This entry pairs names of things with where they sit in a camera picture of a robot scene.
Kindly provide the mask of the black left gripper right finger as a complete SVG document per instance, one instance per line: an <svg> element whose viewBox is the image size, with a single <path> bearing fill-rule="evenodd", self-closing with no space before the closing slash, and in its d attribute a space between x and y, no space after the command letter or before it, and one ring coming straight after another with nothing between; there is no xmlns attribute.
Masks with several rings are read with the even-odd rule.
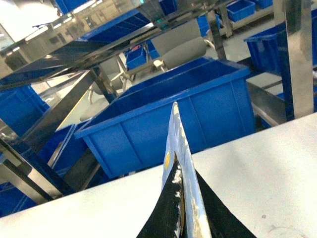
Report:
<svg viewBox="0 0 317 238"><path fill-rule="evenodd" d="M254 238L255 235L239 221L196 172L211 235L213 238Z"/></svg>

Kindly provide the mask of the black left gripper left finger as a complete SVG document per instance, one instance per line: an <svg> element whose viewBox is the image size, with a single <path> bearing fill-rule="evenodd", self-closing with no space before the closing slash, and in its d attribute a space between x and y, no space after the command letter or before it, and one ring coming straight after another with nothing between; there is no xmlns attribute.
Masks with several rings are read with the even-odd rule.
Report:
<svg viewBox="0 0 317 238"><path fill-rule="evenodd" d="M182 195L182 171L179 163L175 162L163 186L154 210L138 233L137 237L181 237Z"/></svg>

